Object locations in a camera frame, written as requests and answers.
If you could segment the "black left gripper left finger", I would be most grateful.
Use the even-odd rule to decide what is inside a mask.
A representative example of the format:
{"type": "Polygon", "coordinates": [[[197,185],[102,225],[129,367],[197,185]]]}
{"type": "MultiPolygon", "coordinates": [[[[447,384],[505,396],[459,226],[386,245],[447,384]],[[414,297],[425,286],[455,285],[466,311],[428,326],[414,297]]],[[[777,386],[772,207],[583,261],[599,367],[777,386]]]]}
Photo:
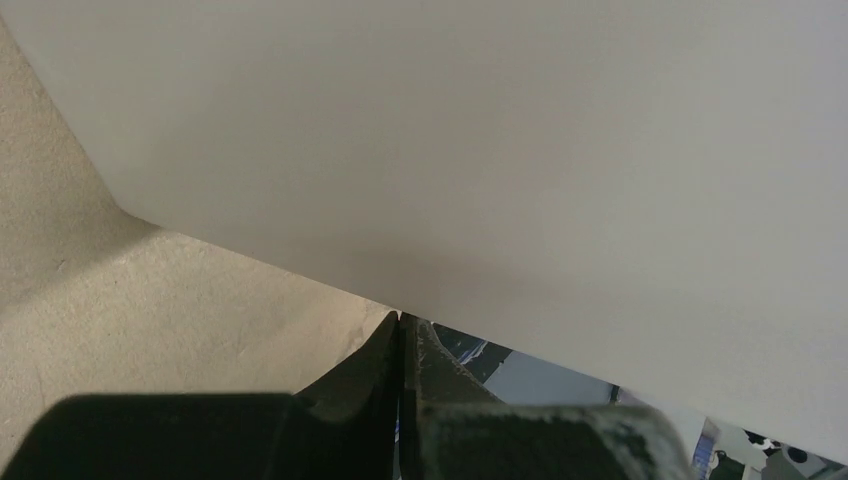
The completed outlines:
{"type": "Polygon", "coordinates": [[[399,318],[298,393],[90,394],[31,427],[6,479],[389,479],[399,318]]]}

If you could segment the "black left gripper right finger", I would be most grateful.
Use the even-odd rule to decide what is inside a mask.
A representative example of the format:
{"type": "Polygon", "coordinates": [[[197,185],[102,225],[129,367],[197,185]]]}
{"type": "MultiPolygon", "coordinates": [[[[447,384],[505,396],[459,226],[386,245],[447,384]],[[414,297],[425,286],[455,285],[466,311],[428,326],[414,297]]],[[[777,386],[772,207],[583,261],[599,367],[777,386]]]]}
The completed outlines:
{"type": "Polygon", "coordinates": [[[691,479],[680,436],[646,406],[510,405],[439,341],[399,320],[404,479],[691,479]]]}

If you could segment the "white octagonal large container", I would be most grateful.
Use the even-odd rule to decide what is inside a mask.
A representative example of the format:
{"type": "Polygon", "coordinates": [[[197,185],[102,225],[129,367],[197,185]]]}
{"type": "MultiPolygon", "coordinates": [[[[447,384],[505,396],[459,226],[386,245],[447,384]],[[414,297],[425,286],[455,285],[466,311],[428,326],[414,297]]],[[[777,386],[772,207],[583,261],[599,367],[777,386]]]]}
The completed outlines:
{"type": "Polygon", "coordinates": [[[847,459],[843,1],[5,1],[153,224],[847,459]]]}

